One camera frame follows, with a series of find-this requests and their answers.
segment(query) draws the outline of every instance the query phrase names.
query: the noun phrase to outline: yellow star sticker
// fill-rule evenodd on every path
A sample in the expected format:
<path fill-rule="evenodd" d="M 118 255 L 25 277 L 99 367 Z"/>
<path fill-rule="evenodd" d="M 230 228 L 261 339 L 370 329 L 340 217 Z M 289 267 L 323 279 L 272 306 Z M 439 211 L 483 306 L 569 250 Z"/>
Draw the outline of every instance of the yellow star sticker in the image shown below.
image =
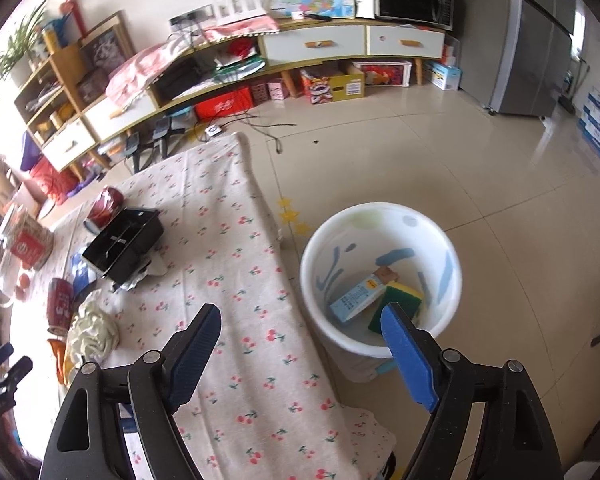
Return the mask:
<path fill-rule="evenodd" d="M 282 208 L 285 209 L 287 207 L 289 207 L 291 205 L 291 199 L 286 198 L 286 197 L 282 197 L 280 200 L 278 200 L 278 205 Z"/>
<path fill-rule="evenodd" d="M 307 224 L 306 222 L 300 222 L 299 224 L 296 224 L 294 234 L 299 236 L 307 236 L 311 231 L 312 228 L 309 224 Z"/>
<path fill-rule="evenodd" d="M 280 218 L 282 218 L 282 221 L 284 223 L 288 224 L 290 222 L 295 222 L 299 214 L 300 213 L 298 211 L 293 211 L 292 209 L 290 209 L 289 211 L 280 213 Z"/>

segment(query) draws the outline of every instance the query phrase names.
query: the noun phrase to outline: flower pot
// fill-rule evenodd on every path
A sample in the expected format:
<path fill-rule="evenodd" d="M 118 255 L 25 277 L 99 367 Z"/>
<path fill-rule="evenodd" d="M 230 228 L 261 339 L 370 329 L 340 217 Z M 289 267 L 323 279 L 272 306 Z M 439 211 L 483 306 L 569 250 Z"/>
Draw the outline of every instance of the flower pot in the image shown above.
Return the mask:
<path fill-rule="evenodd" d="M 13 84 L 16 85 L 17 88 L 20 88 L 27 82 L 27 79 L 29 79 L 31 74 L 29 60 L 27 59 L 27 56 L 22 56 L 20 60 L 13 65 L 13 68 L 9 72 L 9 77 L 11 78 L 11 81 L 13 81 Z"/>

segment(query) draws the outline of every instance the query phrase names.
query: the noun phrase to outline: egg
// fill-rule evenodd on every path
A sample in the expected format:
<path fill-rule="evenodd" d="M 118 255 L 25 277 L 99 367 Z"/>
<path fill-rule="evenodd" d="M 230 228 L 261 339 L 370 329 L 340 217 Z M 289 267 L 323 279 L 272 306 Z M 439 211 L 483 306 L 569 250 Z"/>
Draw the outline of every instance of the egg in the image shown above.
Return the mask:
<path fill-rule="evenodd" d="M 29 285 L 31 285 L 31 278 L 28 274 L 21 274 L 20 276 L 18 276 L 18 286 L 22 290 L 28 289 Z"/>

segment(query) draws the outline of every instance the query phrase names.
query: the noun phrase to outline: refrigerator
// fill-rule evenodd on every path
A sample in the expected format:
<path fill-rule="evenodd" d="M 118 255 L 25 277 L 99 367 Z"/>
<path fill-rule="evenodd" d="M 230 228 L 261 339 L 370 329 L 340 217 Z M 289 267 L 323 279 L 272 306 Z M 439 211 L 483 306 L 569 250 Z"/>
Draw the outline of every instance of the refrigerator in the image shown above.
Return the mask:
<path fill-rule="evenodd" d="M 575 0 L 460 0 L 460 86 L 503 114 L 550 116 L 571 57 Z"/>

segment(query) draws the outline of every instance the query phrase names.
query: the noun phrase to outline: black tray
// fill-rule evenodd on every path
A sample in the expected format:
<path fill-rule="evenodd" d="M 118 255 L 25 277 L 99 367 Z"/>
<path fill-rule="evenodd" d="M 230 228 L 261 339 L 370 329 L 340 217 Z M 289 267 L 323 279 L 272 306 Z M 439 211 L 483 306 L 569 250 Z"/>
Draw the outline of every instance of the black tray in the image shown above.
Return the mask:
<path fill-rule="evenodd" d="M 162 236 L 159 214 L 157 209 L 125 207 L 87 246 L 82 258 L 122 285 L 136 270 L 142 255 Z"/>

